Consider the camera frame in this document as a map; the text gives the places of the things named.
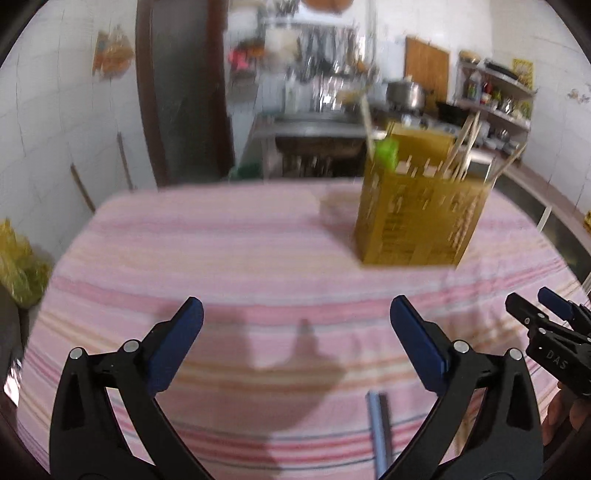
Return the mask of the person's right hand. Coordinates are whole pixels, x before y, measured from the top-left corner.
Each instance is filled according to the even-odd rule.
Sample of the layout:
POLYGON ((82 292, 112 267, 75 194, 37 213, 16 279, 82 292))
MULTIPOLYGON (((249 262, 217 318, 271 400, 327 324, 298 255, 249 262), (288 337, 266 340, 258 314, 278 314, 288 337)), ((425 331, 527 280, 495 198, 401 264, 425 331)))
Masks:
POLYGON ((572 428, 579 430, 590 416, 590 401, 576 398, 571 404, 567 402, 567 394, 570 392, 561 382, 557 383, 558 393, 550 402, 547 415, 542 423, 543 444, 547 446, 553 439, 556 431, 565 419, 568 419, 572 428))

